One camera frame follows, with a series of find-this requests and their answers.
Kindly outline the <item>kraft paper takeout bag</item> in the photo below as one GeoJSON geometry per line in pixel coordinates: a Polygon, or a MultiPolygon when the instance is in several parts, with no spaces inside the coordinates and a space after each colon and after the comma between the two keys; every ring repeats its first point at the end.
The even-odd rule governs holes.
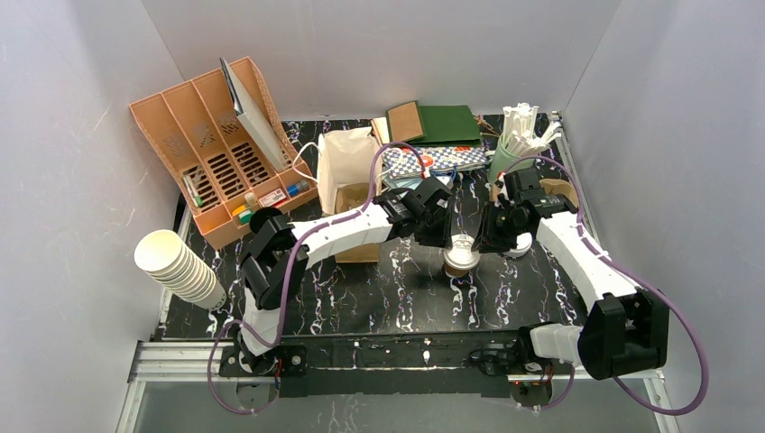
{"type": "Polygon", "coordinates": [[[374,205],[363,208],[359,204],[343,212],[336,210],[337,192],[347,185],[364,185],[363,200],[377,193],[375,176],[382,165],[374,160],[380,147],[371,131],[370,127],[336,130],[318,138],[318,168],[313,181],[318,187],[324,216],[313,222],[297,222],[294,226],[294,236],[304,239],[310,248],[306,252],[308,268],[348,250],[354,253],[356,261],[362,261],[364,256],[357,250],[384,243],[391,231],[385,213],[374,205]]]}

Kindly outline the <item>stack of pulp cup carriers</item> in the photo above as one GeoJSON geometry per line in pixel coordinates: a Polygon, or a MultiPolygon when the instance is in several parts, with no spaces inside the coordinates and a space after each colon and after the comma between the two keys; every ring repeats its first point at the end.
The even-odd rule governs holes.
{"type": "MultiPolygon", "coordinates": [[[[495,200],[493,184],[491,185],[490,199],[493,201],[497,201],[495,200]]],[[[570,182],[566,180],[560,180],[560,179],[541,179],[539,181],[539,184],[544,189],[546,194],[563,195],[575,207],[579,207],[579,200],[578,200],[578,195],[576,194],[576,189],[570,182]]]]}

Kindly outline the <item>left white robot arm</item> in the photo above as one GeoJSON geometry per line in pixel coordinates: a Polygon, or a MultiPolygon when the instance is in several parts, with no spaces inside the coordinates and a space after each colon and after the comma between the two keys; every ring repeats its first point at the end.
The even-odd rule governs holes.
{"type": "Polygon", "coordinates": [[[256,211],[250,220],[254,237],[240,261],[245,307],[235,361],[253,370],[279,345],[286,305],[315,263],[399,238],[449,246],[452,195],[446,183],[428,177],[415,189],[386,189],[359,207],[311,221],[291,222],[276,207],[256,211]]]}

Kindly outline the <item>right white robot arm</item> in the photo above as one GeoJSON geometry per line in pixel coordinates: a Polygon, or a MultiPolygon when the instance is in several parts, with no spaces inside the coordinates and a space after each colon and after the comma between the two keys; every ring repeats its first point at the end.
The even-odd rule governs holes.
{"type": "Polygon", "coordinates": [[[521,327],[512,360],[559,360],[596,380],[660,368],[668,355],[668,306],[605,263],[606,252],[577,219],[576,205],[546,192],[534,168],[500,173],[497,199],[484,207],[474,250],[522,257],[534,243],[564,268],[588,309],[583,326],[521,327]]]}

